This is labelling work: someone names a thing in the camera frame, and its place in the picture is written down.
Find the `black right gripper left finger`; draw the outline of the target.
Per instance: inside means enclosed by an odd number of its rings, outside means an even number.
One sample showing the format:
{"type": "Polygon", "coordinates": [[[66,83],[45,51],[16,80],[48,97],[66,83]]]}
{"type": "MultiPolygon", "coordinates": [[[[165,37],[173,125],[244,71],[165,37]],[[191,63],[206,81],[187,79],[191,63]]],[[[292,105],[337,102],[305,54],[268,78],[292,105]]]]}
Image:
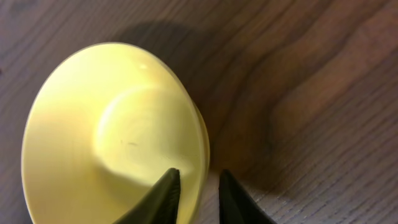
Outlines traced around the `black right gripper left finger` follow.
{"type": "Polygon", "coordinates": [[[145,197],[117,224],[176,224],[180,201],[180,171],[168,169],[145,197]]]}

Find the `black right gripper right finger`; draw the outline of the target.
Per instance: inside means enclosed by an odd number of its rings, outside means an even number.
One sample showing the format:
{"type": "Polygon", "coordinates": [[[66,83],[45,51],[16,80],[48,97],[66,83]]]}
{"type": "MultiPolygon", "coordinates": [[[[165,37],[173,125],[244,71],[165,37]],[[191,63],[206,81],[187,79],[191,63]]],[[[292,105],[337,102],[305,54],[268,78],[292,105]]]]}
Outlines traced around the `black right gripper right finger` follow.
{"type": "Polygon", "coordinates": [[[220,175],[219,205],[220,224],[276,224],[226,169],[220,175]]]}

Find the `yellow bowl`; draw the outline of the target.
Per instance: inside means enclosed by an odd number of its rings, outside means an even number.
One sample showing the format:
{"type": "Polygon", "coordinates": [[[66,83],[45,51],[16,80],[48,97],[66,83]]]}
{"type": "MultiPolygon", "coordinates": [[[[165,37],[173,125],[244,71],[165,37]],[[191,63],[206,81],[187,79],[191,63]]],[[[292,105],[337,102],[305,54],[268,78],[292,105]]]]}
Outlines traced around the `yellow bowl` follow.
{"type": "Polygon", "coordinates": [[[37,94],[21,171],[34,223],[112,223],[170,168],[181,176],[178,223],[192,223],[207,178],[205,122],[174,72],[134,45],[91,45],[37,94]]]}

